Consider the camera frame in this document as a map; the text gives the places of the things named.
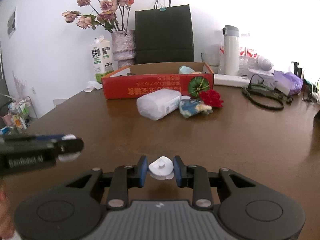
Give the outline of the person's left hand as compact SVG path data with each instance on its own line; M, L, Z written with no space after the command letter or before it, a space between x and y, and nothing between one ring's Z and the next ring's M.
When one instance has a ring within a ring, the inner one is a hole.
M0 205L0 237L1 239L10 239L14 235L15 227L10 216L10 203L4 184L1 184Z

